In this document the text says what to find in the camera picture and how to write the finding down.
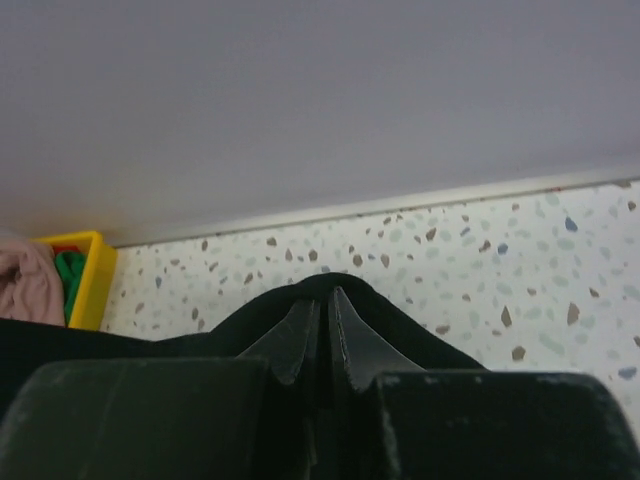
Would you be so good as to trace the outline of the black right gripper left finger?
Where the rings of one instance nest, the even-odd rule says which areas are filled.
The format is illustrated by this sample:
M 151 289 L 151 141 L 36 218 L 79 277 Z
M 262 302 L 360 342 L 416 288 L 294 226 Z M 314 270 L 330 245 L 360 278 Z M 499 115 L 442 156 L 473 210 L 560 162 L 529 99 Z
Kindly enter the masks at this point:
M 298 301 L 237 359 L 263 361 L 279 385 L 300 385 L 314 376 L 319 322 L 320 305 Z

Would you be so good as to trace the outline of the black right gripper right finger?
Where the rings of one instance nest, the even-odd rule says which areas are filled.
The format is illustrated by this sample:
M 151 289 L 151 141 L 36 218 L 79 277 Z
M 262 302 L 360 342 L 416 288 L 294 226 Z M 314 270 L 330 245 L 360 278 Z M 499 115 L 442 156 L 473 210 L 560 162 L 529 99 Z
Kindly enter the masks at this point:
M 354 391 L 365 391 L 379 374 L 424 372 L 359 316 L 342 288 L 332 292 L 329 310 L 331 330 L 337 334 L 338 359 Z

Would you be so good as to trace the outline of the yellow plastic bin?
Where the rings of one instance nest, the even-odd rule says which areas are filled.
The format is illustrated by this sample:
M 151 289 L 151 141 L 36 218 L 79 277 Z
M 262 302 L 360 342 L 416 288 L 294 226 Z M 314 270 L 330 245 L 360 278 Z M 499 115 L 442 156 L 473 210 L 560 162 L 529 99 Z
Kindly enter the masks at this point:
M 81 284 L 75 300 L 70 328 L 100 329 L 112 278 L 117 252 L 97 231 L 83 231 L 36 239 L 49 245 L 55 255 L 61 250 L 75 250 L 86 255 Z

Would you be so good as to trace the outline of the green t shirt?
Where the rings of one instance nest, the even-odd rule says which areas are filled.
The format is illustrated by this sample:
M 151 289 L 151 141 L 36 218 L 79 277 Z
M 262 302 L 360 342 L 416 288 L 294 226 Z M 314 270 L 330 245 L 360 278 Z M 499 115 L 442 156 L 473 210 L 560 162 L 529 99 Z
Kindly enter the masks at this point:
M 54 258 L 54 265 L 63 286 L 63 307 L 66 326 L 71 323 L 85 264 L 86 255 L 75 250 L 61 250 Z

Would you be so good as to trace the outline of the pink t shirt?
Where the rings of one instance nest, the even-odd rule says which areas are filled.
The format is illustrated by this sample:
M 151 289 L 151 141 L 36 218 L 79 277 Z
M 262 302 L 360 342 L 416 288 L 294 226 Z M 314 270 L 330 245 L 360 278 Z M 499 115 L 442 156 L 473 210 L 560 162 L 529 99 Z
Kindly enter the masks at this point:
M 65 326 L 63 286 L 49 245 L 1 237 L 1 317 Z

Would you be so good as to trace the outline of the black t shirt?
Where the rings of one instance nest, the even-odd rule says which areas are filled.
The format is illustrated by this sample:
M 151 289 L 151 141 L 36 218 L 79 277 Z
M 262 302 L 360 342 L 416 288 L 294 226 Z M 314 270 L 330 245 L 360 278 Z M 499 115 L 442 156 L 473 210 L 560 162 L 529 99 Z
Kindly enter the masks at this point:
M 267 291 L 213 330 L 151 341 L 99 331 L 4 319 L 1 322 L 1 408 L 7 410 L 22 385 L 45 364 L 92 359 L 234 357 L 274 327 L 298 301 L 325 305 L 340 288 L 364 322 L 408 359 L 425 369 L 479 369 L 456 349 L 349 274 L 327 273 Z

